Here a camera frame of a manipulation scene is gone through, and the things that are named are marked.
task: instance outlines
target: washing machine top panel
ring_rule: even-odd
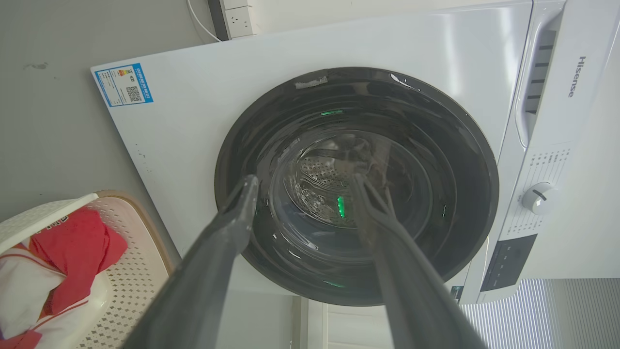
[[[310,71],[367,66],[423,81],[471,114],[497,157],[530,11],[531,2],[517,1],[363,19],[159,53],[92,72],[183,255],[217,211],[216,161],[237,118],[267,91]],[[148,102],[113,106],[105,84],[115,70],[131,67],[139,68]],[[118,75],[114,81],[131,77]],[[121,86],[119,98],[131,92],[123,88],[131,86]],[[248,283],[253,291],[284,292],[238,260],[231,287],[248,289]]]

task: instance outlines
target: washing machine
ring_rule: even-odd
[[[536,262],[618,6],[501,1],[91,70],[181,255],[237,181],[259,177],[231,289],[381,304],[347,189],[352,174],[379,173],[447,290],[487,302],[512,295]]]

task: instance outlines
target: energy label sticker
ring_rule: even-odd
[[[97,70],[95,75],[110,107],[153,102],[140,63]]]

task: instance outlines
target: qr code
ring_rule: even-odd
[[[127,89],[127,93],[129,94],[129,100],[131,102],[142,101],[142,96],[140,96],[140,91],[137,86],[130,86],[126,89]]]

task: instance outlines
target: control panel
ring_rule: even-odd
[[[570,158],[571,144],[528,150],[502,227],[501,240],[538,233],[544,215],[549,213],[557,201],[557,184]]]
[[[497,242],[480,291],[516,284],[535,240],[536,235],[530,235]]]

